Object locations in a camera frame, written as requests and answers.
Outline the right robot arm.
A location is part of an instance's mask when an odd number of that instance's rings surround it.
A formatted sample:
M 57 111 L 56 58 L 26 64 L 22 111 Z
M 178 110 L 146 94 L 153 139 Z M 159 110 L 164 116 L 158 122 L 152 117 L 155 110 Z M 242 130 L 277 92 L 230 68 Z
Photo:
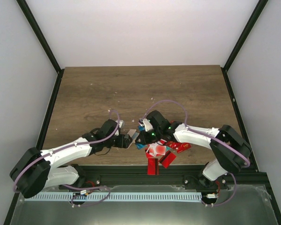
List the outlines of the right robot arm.
M 221 128 L 193 127 L 185 122 L 170 122 L 157 110 L 140 119 L 139 125 L 143 129 L 136 143 L 149 145 L 165 141 L 210 149 L 215 160 L 208 162 L 198 176 L 202 188 L 209 189 L 222 175 L 236 174 L 250 166 L 251 146 L 229 125 Z

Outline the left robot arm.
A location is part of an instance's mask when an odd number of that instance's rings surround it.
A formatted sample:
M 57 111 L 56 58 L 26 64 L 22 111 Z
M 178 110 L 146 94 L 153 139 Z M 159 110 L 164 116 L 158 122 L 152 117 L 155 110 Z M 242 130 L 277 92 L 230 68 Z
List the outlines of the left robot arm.
M 122 120 L 108 119 L 100 128 L 92 129 L 68 144 L 48 150 L 28 149 L 9 174 L 14 182 L 13 189 L 25 198 L 59 185 L 82 189 L 86 185 L 83 170 L 68 163 L 96 154 L 103 148 L 127 149 L 133 139 L 130 134 L 121 133 L 123 124 Z

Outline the beige leather card holder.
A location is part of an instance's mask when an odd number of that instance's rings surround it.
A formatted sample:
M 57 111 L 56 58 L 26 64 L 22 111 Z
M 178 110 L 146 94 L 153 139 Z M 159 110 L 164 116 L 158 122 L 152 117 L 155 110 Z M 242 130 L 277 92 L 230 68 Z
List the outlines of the beige leather card holder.
M 127 132 L 127 134 L 128 134 L 128 135 L 131 137 L 131 139 L 132 139 L 131 143 L 128 145 L 128 148 L 130 148 L 131 145 L 135 144 L 135 140 L 136 140 L 136 138 L 138 137 L 139 132 L 138 132 L 138 130 L 136 130 L 136 129 L 130 129 L 130 130 Z

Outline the red card black stripe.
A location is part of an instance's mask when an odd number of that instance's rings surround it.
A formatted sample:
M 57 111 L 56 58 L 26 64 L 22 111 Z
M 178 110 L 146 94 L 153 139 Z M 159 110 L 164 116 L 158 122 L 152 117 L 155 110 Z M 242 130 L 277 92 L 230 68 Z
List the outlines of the red card black stripe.
M 157 158 L 148 158 L 148 175 L 158 175 L 159 174 L 159 160 Z

